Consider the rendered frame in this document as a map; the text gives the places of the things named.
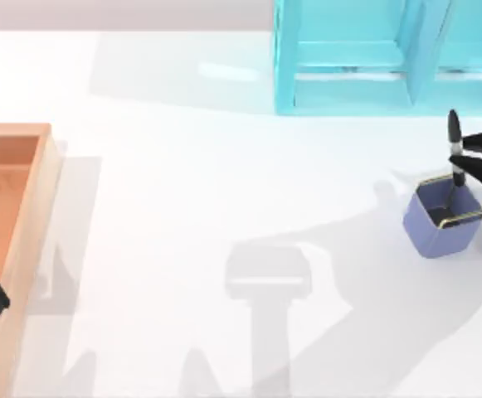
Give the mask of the black marker pen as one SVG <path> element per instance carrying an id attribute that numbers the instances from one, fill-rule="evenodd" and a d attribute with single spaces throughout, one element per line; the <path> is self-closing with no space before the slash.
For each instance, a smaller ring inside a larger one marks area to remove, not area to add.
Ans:
<path id="1" fill-rule="evenodd" d="M 448 138 L 450 142 L 450 155 L 461 155 L 463 153 L 463 138 L 460 129 L 460 120 L 454 109 L 451 109 L 448 114 Z M 452 164 L 452 179 L 453 185 L 446 202 L 448 207 L 451 206 L 454 200 L 457 188 L 463 187 L 465 184 L 465 173 L 455 164 Z"/>

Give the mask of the shallow salmon-coloured box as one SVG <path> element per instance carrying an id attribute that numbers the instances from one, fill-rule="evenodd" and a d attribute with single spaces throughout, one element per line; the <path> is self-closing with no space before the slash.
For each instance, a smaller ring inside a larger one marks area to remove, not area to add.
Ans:
<path id="1" fill-rule="evenodd" d="M 0 123 L 0 284 L 11 299 L 0 316 L 0 398 L 11 396 L 60 173 L 49 124 Z"/>

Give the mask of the light blue rack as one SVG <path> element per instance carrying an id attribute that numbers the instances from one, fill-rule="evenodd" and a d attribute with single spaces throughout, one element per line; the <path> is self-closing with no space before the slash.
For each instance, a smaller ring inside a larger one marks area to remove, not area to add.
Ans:
<path id="1" fill-rule="evenodd" d="M 482 0 L 275 0 L 278 114 L 482 117 Z"/>

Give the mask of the purple square pen holder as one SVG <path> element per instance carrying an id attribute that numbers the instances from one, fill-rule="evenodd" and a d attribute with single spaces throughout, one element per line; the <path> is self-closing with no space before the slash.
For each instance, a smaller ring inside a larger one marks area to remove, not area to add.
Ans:
<path id="1" fill-rule="evenodd" d="M 465 250 L 482 221 L 482 206 L 466 186 L 443 175 L 420 182 L 402 224 L 417 252 L 436 259 Z"/>

